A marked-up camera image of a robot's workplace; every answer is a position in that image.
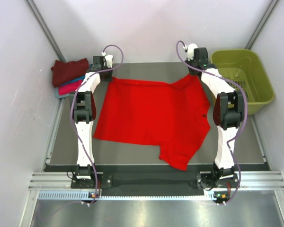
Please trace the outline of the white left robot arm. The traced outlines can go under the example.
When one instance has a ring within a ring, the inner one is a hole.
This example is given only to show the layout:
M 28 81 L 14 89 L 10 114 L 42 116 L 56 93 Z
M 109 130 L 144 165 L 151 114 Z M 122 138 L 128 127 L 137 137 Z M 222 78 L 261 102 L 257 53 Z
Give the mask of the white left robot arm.
M 72 170 L 73 188 L 91 188 L 98 182 L 98 176 L 92 169 L 94 157 L 91 132 L 97 113 L 93 93 L 102 79 L 111 79 L 111 71 L 101 73 L 99 71 L 112 68 L 112 58 L 112 55 L 104 52 L 100 56 L 94 56 L 90 72 L 85 74 L 78 91 L 71 92 L 72 125 L 78 137 L 77 165 Z

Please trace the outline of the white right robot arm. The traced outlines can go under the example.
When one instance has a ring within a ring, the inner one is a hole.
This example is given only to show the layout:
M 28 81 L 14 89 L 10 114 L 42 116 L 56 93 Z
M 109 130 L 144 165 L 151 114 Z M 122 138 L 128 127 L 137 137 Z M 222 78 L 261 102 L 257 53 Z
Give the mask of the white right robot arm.
M 223 187 L 235 176 L 233 150 L 235 136 L 244 120 L 245 104 L 241 91 L 231 85 L 230 80 L 222 77 L 216 66 L 210 63 L 205 47 L 190 44 L 187 47 L 186 63 L 189 72 L 197 75 L 215 96 L 213 121 L 218 130 L 217 155 L 210 174 L 201 174 L 199 185 L 206 190 Z

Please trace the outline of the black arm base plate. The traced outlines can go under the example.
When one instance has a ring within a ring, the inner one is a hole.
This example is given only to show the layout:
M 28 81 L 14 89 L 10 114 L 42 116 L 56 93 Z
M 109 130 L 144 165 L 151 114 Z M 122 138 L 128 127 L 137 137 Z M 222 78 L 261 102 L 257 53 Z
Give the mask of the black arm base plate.
M 97 189 L 102 196 L 194 196 L 204 190 L 228 192 L 239 179 L 233 170 L 218 171 L 211 165 L 189 165 L 186 171 L 167 165 L 97 166 L 95 173 L 71 170 L 71 187 Z

